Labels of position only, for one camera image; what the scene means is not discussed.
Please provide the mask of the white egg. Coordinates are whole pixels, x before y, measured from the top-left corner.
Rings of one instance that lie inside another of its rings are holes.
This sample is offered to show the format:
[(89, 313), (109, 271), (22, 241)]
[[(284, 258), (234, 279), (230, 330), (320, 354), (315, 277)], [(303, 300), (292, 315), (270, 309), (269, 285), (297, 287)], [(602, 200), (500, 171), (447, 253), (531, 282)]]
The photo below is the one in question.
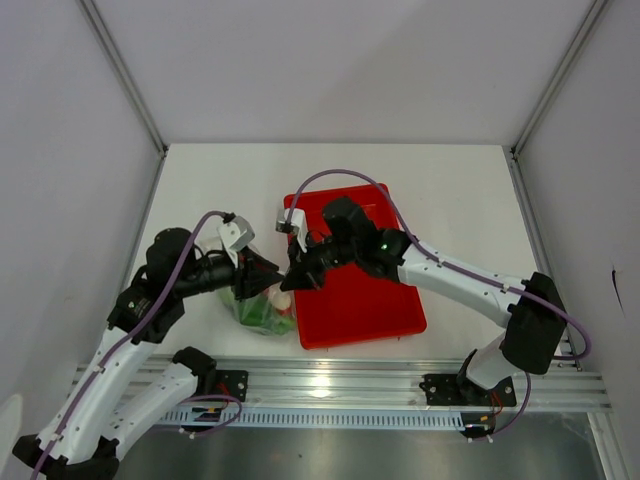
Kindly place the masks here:
[(292, 304), (290, 294), (288, 292), (282, 292), (279, 289), (269, 293), (269, 301), (277, 310), (287, 310)]

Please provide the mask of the clear dotted zip bag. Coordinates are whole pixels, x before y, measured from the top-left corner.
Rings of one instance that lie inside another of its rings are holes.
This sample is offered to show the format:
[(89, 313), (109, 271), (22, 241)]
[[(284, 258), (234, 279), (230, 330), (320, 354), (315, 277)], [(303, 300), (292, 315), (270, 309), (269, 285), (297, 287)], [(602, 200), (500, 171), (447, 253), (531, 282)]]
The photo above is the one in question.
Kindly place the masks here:
[(297, 329), (293, 295), (279, 284), (247, 300), (236, 300), (230, 287), (219, 290), (217, 296), (233, 320), (253, 333), (284, 336)]

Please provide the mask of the green bell pepper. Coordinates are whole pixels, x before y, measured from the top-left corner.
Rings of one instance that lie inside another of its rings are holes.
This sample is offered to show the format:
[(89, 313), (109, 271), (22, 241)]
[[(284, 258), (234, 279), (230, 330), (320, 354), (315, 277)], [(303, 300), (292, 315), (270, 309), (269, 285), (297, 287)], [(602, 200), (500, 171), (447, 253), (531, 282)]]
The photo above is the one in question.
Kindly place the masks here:
[(282, 336), (296, 329), (295, 316), (279, 315), (268, 296), (259, 295), (247, 300), (234, 301), (232, 306), (235, 320), (254, 333)]

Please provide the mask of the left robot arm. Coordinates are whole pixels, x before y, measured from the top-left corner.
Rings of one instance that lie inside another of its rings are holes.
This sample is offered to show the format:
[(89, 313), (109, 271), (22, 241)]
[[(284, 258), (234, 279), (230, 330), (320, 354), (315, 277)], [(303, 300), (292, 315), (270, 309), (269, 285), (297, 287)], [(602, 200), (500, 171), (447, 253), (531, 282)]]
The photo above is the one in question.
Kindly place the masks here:
[(158, 233), (146, 262), (117, 298), (89, 367), (54, 419), (16, 440), (12, 454), (48, 479), (111, 479), (131, 446), (174, 406), (195, 399), (239, 404), (226, 392), (217, 362), (185, 347), (169, 367), (126, 405), (131, 378), (184, 315), (189, 297), (230, 289), (239, 300), (279, 283), (276, 264), (249, 243), (223, 237), (218, 250), (200, 252), (183, 228)]

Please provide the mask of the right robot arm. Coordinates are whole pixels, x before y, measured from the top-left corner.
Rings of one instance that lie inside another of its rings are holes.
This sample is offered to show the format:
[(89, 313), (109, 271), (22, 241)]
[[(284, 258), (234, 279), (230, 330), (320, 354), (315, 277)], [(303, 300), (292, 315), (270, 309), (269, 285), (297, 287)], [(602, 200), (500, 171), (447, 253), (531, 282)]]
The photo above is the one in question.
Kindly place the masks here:
[(485, 316), (503, 331), (459, 370), (456, 389), (468, 403), (481, 402), (516, 373), (548, 372), (567, 325), (549, 277), (535, 272), (519, 279), (460, 264), (406, 231), (376, 226), (348, 197), (327, 204), (322, 217), (329, 234), (314, 242), (303, 210), (279, 213), (276, 229), (289, 237), (282, 290), (320, 290), (328, 271), (355, 265), (372, 278), (434, 292)]

